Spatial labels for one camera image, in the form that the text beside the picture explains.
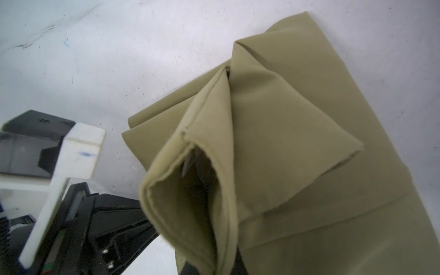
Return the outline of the olive green skirt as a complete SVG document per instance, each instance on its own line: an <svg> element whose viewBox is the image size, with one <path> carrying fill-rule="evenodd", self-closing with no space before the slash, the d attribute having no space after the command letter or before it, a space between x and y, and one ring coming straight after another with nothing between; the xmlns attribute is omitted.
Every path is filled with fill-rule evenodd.
<svg viewBox="0 0 440 275"><path fill-rule="evenodd" d="M409 169L306 12L128 124L142 209L200 275L231 275L237 249L249 275L440 272Z"/></svg>

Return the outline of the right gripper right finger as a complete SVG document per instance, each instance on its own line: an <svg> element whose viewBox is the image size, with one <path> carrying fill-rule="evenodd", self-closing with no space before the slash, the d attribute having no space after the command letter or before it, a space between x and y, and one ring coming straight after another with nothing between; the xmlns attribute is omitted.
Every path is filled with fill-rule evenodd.
<svg viewBox="0 0 440 275"><path fill-rule="evenodd" d="M239 249L237 249L236 253L236 259L233 267L233 275L248 275Z"/></svg>

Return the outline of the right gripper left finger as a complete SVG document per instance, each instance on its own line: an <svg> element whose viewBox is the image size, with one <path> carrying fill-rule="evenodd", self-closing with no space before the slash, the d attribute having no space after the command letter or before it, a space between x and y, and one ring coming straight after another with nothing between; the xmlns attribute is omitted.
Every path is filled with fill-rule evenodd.
<svg viewBox="0 0 440 275"><path fill-rule="evenodd" d="M185 262L179 275L199 275L199 271L196 267L192 266L189 262Z"/></svg>

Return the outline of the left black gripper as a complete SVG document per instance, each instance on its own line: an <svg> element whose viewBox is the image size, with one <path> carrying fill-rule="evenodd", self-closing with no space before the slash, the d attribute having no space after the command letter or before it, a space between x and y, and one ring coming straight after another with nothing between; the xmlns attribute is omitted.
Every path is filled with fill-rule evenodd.
<svg viewBox="0 0 440 275"><path fill-rule="evenodd" d="M1 218L3 275L121 275L158 237L137 200L92 194L87 183L67 191L34 262L18 258L36 224L31 215Z"/></svg>

